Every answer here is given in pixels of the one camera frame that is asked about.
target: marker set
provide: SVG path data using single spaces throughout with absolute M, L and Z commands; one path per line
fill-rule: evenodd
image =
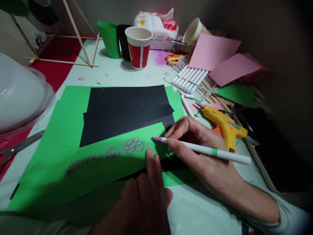
M 171 83 L 185 92 L 192 94 L 208 73 L 209 71 L 191 69 L 186 65 Z

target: wooden frame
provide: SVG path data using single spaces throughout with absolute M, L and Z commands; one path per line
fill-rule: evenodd
M 32 53 L 34 54 L 34 57 L 32 58 L 29 58 L 29 57 L 25 57 L 25 59 L 28 59 L 29 62 L 32 64 L 35 60 L 37 61 L 47 61 L 47 62 L 54 62 L 54 63 L 64 63 L 64 64 L 72 64 L 72 65 L 82 65 L 82 66 L 90 66 L 91 68 L 92 67 L 99 67 L 99 65 L 95 65 L 94 64 L 94 61 L 95 61 L 95 57 L 96 57 L 96 52 L 97 52 L 97 48 L 98 48 L 98 43 L 99 43 L 99 40 L 102 40 L 102 38 L 100 38 L 100 35 L 99 33 L 96 34 L 95 31 L 92 29 L 91 25 L 89 24 L 88 20 L 86 19 L 84 13 L 82 12 L 82 10 L 80 9 L 80 7 L 78 6 L 78 4 L 76 3 L 75 0 L 72 0 L 75 4 L 75 6 L 77 7 L 78 11 L 80 12 L 80 14 L 82 15 L 83 19 L 86 21 L 87 25 L 89 26 L 89 28 L 92 30 L 92 32 L 94 33 L 94 35 L 96 36 L 96 38 L 93 38 L 93 37 L 81 37 L 79 35 L 79 32 L 77 30 L 77 27 L 76 27 L 76 24 L 74 22 L 74 19 L 73 19 L 73 16 L 71 14 L 71 11 L 69 10 L 69 7 L 68 7 L 68 4 L 66 2 L 66 0 L 63 0 L 63 3 L 64 3 L 64 6 L 65 6 L 65 9 L 67 11 L 67 14 L 69 16 L 69 19 L 71 20 L 71 23 L 73 25 L 73 28 L 75 30 L 75 33 L 76 33 L 76 36 L 61 36 L 61 35 L 58 35 L 58 32 L 59 30 L 57 30 L 56 32 L 54 30 L 53 31 L 53 34 L 52 35 L 47 35 L 47 37 L 49 37 L 49 39 L 46 41 L 46 43 L 41 47 L 39 48 L 39 50 L 36 52 L 32 45 L 30 44 L 29 40 L 27 39 L 26 35 L 24 34 L 23 30 L 21 29 L 21 27 L 19 26 L 19 24 L 17 23 L 16 19 L 14 18 L 13 15 L 10 15 L 13 22 L 15 23 L 17 29 L 19 30 L 19 32 L 21 33 L 21 35 L 23 36 L 27 46 L 29 47 L 29 49 L 32 51 Z M 50 59 L 41 59 L 39 58 L 39 55 L 42 53 L 42 51 L 48 46 L 48 44 L 55 38 L 55 37 L 61 37 L 61 38 L 77 38 L 81 47 L 82 47 L 82 50 L 85 54 L 85 57 L 86 57 L 86 61 L 87 63 L 76 63 L 76 62 L 69 62 L 69 61 L 61 61 L 61 60 L 50 60 Z M 96 46 L 95 46 L 95 50 L 94 50 L 94 54 L 93 54 L 93 57 L 92 57 L 92 61 L 90 62 L 89 58 L 88 58 L 88 55 L 86 53 L 86 50 L 85 50 L 85 47 L 84 47 L 84 44 L 82 43 L 82 39 L 95 39 L 96 40 Z

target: yellow glue gun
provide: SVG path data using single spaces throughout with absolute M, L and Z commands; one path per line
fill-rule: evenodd
M 198 102 L 196 102 L 196 104 L 199 105 L 203 115 L 207 119 L 217 123 L 214 131 L 222 134 L 227 150 L 234 153 L 236 150 L 236 138 L 245 138 L 248 134 L 247 129 L 236 125 L 233 119 L 215 108 L 209 107 L 207 105 L 204 106 Z

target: red paper cup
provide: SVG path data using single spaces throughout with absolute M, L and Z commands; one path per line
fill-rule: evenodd
M 147 66 L 152 32 L 139 27 L 129 27 L 125 30 L 128 42 L 131 65 L 136 70 Z

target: black cup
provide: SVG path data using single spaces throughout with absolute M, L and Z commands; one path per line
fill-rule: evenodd
M 129 27 L 132 27 L 132 25 L 120 24 L 116 28 L 117 38 L 119 39 L 121 48 L 122 48 L 122 57 L 128 61 L 130 61 L 130 55 L 129 55 L 127 37 L 125 35 L 125 30 Z

